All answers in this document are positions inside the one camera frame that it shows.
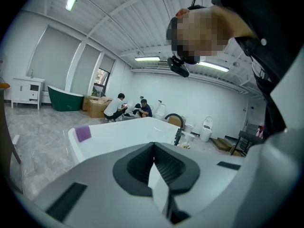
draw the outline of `faucet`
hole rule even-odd
[[[175,113],[171,113],[171,114],[167,115],[165,117],[165,119],[167,119],[169,116],[177,116],[180,119],[180,124],[181,125],[180,125],[180,128],[177,130],[177,132],[175,134],[175,142],[174,142],[174,145],[177,146],[179,144],[180,139],[181,139],[181,128],[184,125],[184,121],[183,121],[183,119],[182,119],[182,117],[180,115],[175,114]]]

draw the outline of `purple sponge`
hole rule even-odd
[[[91,132],[90,132],[89,126],[76,127],[75,130],[76,130],[76,134],[77,134],[79,142],[82,142],[86,139],[91,138]]]

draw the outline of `man in dark shirt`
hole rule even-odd
[[[139,116],[140,117],[147,117],[147,116],[152,117],[152,111],[151,111],[150,106],[147,104],[147,100],[142,99],[141,104],[142,104],[142,107],[141,107],[141,109],[138,110]]]
[[[266,102],[264,138],[284,130],[285,123],[270,97],[304,43],[298,21],[301,0],[212,0],[210,8],[190,7],[177,14],[172,30],[184,56],[215,56],[230,38],[251,57],[256,84]]]

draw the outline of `tile floor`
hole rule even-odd
[[[90,118],[87,112],[57,112],[51,106],[19,104],[14,109],[5,104],[5,115],[11,138],[19,134],[17,151],[23,162],[23,183],[19,165],[12,157],[11,176],[23,185],[24,194],[31,200],[50,182],[70,170],[73,159],[69,152],[67,132],[76,126],[104,124],[101,118]],[[189,151],[228,154],[219,151],[211,142],[198,137],[191,142]]]

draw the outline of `white vanity cabinet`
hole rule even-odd
[[[44,79],[20,77],[13,78],[11,108],[14,103],[36,104],[38,110],[41,106],[41,90]]]

